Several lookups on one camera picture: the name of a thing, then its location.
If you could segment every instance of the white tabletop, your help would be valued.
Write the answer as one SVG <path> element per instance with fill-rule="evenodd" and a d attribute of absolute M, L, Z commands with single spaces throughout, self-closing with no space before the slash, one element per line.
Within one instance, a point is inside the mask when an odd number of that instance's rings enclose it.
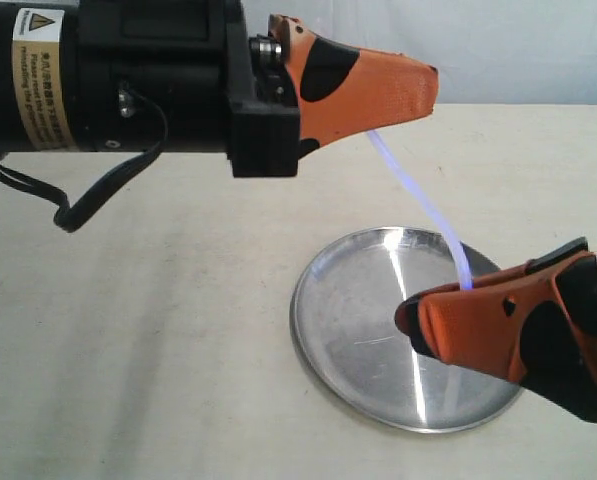
<path fill-rule="evenodd" d="M 467 243 L 502 267 L 597 246 L 597 107 L 439 106 L 385 130 Z M 126 156 L 12 155 L 75 198 Z M 320 249 L 433 228 L 368 139 L 292 180 L 167 155 L 81 232 L 0 186 L 0 478 L 597 479 L 597 426 L 531 393 L 475 430 L 421 436 L 302 369 L 288 309 Z"/>

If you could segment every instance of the silver metal plate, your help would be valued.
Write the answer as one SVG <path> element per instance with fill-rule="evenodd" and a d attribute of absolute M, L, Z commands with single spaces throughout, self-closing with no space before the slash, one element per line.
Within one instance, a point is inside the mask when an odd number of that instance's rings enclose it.
<path fill-rule="evenodd" d="M 498 270 L 470 248 L 467 256 L 475 276 Z M 321 252 L 301 277 L 291 308 L 294 340 L 331 390 L 376 420 L 422 433 L 481 425 L 521 389 L 417 355 L 393 320 L 404 299 L 456 278 L 438 234 L 400 227 L 355 233 Z"/>

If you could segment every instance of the black cable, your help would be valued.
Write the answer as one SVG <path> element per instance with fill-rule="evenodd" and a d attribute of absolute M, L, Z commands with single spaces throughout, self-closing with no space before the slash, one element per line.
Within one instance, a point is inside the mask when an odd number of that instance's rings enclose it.
<path fill-rule="evenodd" d="M 20 192 L 43 198 L 57 205 L 58 211 L 54 215 L 54 223 L 68 233 L 79 230 L 122 187 L 152 165 L 163 153 L 169 138 L 169 122 L 163 109 L 131 87 L 123 85 L 123 88 L 161 119 L 162 139 L 147 151 L 108 172 L 73 207 L 70 206 L 67 194 L 58 187 L 3 166 L 2 160 L 5 155 L 0 154 L 0 182 Z"/>

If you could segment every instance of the white wall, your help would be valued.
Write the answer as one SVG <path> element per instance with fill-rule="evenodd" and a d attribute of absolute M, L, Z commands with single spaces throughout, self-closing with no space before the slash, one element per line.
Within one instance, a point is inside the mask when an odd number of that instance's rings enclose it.
<path fill-rule="evenodd" d="M 243 0 L 441 72 L 441 102 L 597 104 L 597 0 Z"/>

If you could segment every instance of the warning label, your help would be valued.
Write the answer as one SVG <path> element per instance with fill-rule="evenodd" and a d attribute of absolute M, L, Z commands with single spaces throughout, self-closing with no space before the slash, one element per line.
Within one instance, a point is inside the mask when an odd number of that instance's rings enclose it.
<path fill-rule="evenodd" d="M 25 8 L 14 27 L 12 61 L 16 99 L 29 140 L 38 150 L 72 150 L 60 77 L 64 11 Z"/>

